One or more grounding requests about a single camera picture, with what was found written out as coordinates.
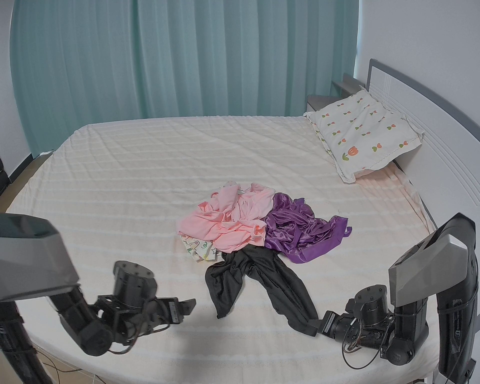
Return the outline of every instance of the curtain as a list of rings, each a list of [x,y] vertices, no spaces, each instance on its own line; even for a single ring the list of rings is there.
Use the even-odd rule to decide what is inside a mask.
[[[353,74],[358,0],[16,0],[15,99],[32,154],[97,122],[298,116]]]

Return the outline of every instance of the white wall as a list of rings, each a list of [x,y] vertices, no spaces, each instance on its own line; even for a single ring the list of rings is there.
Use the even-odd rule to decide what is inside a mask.
[[[10,72],[10,22],[14,0],[0,0],[0,158],[8,175],[30,155],[18,116]]]
[[[361,81],[367,82],[370,59],[377,59],[480,124],[479,0],[360,0],[357,50]],[[480,383],[480,332],[472,357],[479,364],[470,382]]]

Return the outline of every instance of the mattress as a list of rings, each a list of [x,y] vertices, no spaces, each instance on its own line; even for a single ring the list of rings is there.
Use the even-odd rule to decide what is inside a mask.
[[[318,217],[348,217],[350,237],[306,264],[285,263],[303,280],[320,317],[343,313],[371,284],[388,286],[388,267],[429,233],[431,223],[393,164],[344,184],[303,117],[188,117],[93,124],[77,130],[42,165],[9,212],[44,217],[60,231],[87,302],[113,289],[113,264],[155,273],[157,296],[196,298],[184,322],[139,338],[126,355],[86,356],[47,299],[18,303],[32,340],[76,366],[118,383],[406,383],[438,361],[432,298],[430,335],[401,367],[377,358],[354,371],[332,339],[300,334],[273,309],[264,288],[244,278],[230,314],[216,319],[204,274],[175,233],[177,218],[227,181],[257,182],[304,197]],[[347,358],[361,366],[375,351]]]

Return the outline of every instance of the white headboard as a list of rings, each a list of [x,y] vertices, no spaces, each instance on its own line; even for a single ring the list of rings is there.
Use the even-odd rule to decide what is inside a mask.
[[[423,144],[396,160],[435,224],[461,212],[480,227],[480,126],[432,90],[374,59],[367,89],[425,130]]]

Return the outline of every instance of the purple strap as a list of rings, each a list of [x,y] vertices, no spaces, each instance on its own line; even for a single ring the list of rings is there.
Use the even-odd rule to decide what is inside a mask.
[[[279,192],[273,201],[273,209],[264,219],[265,247],[283,252],[294,263],[306,263],[329,252],[352,232],[346,217],[315,218],[303,198],[292,200]]]

